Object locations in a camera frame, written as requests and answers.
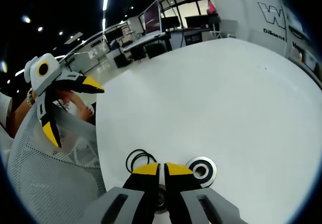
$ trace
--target metal washer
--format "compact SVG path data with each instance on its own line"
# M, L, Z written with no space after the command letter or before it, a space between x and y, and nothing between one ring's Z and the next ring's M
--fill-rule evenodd
M194 177L197 179L202 188L209 187L216 178L216 164L212 159L208 157L195 157L188 161L186 166L193 172ZM199 167L205 168L205 173L202 176L197 174L197 169Z

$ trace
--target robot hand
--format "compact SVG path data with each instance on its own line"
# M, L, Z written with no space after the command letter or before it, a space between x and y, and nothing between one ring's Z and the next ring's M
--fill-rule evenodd
M38 96L35 99L38 119L45 135L56 147L61 147L58 128L51 109L56 91L72 90L90 94L104 92L104 89L93 78L61 68L51 54L30 60L25 66L25 80L31 82Z

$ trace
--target round white table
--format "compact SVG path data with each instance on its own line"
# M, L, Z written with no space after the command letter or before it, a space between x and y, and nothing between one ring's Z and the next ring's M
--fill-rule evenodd
M107 190L123 186L125 159L142 148L161 164L213 159L211 188L248 223L287 223L310 195L321 162L322 91L280 55L236 39L207 41L104 88L96 128ZM154 223L170 220L156 215Z

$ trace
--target bracelet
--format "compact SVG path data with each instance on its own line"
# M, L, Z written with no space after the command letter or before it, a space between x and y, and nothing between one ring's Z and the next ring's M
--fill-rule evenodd
M32 88L30 88L30 90L27 93L27 103L30 108L35 103L35 99L32 97L31 93L32 93Z

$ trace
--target computer monitor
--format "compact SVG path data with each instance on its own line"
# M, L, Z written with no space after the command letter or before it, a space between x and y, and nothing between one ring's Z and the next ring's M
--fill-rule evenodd
M208 15L186 17L188 28L206 28L209 25Z
M114 29L113 31L106 33L105 36L108 42L121 38L123 36L122 28Z
M159 10L159 1L155 0L144 11L145 34L161 31L161 15Z
M172 29L180 26L178 16L162 18L162 29Z

